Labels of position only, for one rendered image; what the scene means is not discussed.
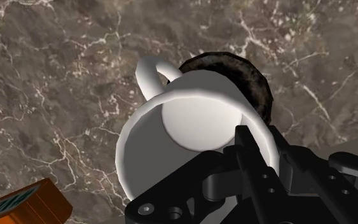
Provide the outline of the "orange box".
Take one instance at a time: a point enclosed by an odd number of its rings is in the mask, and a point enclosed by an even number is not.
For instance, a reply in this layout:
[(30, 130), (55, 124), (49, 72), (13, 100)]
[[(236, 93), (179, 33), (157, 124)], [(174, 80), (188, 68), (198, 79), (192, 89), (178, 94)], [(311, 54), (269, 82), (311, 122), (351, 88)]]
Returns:
[(65, 224), (73, 206), (45, 178), (0, 197), (0, 224)]

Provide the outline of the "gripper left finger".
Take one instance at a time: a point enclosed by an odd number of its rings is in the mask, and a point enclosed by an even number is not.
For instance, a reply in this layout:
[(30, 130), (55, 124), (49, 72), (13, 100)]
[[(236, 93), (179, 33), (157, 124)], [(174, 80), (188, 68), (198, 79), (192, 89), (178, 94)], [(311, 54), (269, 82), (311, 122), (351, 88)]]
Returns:
[(125, 224), (301, 224), (249, 129), (235, 137), (242, 142), (202, 152), (131, 201)]

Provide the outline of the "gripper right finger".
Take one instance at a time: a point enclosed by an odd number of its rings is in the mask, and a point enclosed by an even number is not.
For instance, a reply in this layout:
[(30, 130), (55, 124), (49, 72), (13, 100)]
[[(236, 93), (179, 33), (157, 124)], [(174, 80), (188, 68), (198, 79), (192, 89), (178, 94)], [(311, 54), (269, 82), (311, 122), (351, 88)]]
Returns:
[(280, 162), (291, 166), (289, 193), (313, 190), (339, 224), (358, 224), (358, 156), (339, 151), (324, 160), (310, 149), (290, 145), (274, 126), (269, 126)]

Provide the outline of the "dark round bowl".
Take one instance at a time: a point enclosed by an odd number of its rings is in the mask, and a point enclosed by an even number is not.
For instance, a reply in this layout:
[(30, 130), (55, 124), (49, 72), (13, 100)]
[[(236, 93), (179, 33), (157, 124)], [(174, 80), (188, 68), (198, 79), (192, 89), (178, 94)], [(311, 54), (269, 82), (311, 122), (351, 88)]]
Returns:
[(272, 120), (273, 95), (267, 79), (247, 59), (230, 52), (205, 52), (186, 60), (179, 70), (217, 72), (241, 91), (262, 120), (269, 125)]

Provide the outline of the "white mug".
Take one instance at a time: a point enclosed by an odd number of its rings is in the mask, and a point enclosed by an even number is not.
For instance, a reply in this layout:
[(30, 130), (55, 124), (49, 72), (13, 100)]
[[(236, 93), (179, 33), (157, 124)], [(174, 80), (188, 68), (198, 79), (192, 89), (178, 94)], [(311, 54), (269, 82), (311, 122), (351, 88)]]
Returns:
[(268, 125), (227, 77), (207, 70), (182, 73), (160, 57), (144, 57), (135, 77), (145, 98), (116, 143), (119, 182), (133, 200), (205, 150), (221, 151), (245, 125), (266, 164), (279, 168)]

